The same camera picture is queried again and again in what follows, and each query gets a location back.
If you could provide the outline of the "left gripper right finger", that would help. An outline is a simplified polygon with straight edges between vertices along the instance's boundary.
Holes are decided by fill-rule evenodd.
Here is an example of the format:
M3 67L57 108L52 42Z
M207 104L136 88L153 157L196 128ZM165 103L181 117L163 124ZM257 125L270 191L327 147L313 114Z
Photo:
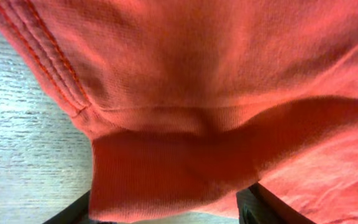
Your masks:
M260 183L236 193L240 224L315 224Z

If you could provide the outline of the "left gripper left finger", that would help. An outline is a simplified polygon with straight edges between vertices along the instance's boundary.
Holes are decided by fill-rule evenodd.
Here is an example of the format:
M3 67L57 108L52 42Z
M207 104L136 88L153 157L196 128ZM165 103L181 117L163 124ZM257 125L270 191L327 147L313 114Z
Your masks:
M83 194L61 212L48 219L44 224L117 224L92 220L89 216L90 191Z

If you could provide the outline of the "orange soccer t-shirt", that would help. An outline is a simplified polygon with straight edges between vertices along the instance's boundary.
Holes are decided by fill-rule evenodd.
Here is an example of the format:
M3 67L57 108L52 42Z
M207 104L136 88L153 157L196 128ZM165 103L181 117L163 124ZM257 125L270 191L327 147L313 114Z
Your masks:
M235 217L260 182L358 223L358 1L0 1L0 31L91 140L92 219Z

